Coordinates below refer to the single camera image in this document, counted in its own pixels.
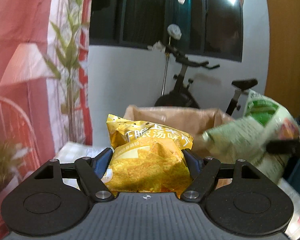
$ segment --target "pink chair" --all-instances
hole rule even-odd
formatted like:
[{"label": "pink chair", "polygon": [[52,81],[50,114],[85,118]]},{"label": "pink chair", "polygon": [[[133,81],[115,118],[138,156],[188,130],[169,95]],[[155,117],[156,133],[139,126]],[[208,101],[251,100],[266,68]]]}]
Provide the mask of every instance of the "pink chair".
[{"label": "pink chair", "polygon": [[[23,156],[23,164],[18,167],[20,178],[14,177],[10,183],[0,192],[0,207],[2,200],[22,180],[40,167],[38,147],[34,129],[27,114],[12,100],[0,96],[0,142],[11,141],[22,144],[29,151]],[[0,215],[0,238],[7,233],[7,228]]]}]

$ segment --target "potato chip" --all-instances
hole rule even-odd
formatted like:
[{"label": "potato chip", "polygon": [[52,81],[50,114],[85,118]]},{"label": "potato chip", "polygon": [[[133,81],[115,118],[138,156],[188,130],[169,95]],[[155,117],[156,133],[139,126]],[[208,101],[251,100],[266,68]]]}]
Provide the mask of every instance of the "potato chip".
[{"label": "potato chip", "polygon": [[102,181],[113,192],[176,192],[190,184],[181,150],[192,147],[188,133],[145,121],[108,115],[114,154]]}]

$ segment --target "wooden door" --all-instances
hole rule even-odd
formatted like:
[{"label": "wooden door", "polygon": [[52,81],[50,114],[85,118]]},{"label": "wooden door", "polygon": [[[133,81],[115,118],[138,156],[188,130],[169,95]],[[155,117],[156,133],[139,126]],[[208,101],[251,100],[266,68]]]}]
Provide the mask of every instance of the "wooden door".
[{"label": "wooden door", "polygon": [[300,0],[267,0],[270,22],[265,95],[300,114]]}]

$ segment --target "white wall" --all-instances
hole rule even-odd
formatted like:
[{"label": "white wall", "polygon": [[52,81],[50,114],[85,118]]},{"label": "white wall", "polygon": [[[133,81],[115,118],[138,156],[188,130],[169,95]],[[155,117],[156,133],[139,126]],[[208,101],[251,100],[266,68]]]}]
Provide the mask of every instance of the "white wall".
[{"label": "white wall", "polygon": [[[141,49],[107,46],[89,48],[89,106],[93,127],[93,144],[109,145],[106,117],[123,116],[128,105],[153,106],[161,95],[165,55]],[[190,91],[201,108],[219,107],[226,110],[234,94],[232,80],[257,78],[255,90],[264,93],[269,61],[269,17],[266,0],[244,0],[242,62],[200,56],[196,61],[209,60],[220,64],[215,70],[188,68],[185,81],[193,78]],[[181,65],[170,58],[166,92],[174,86],[173,75]],[[244,96],[240,103],[245,104]],[[242,114],[235,112],[234,117]]]}]

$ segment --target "bike seat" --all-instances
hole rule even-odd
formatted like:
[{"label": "bike seat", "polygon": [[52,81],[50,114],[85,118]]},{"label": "bike seat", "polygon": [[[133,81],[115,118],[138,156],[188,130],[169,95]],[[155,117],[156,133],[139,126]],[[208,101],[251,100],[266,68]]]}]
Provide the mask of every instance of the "bike seat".
[{"label": "bike seat", "polygon": [[234,80],[231,85],[233,85],[236,88],[239,88],[242,91],[248,90],[250,88],[253,88],[254,86],[258,85],[258,80],[255,78],[251,79],[244,79],[244,80]]}]

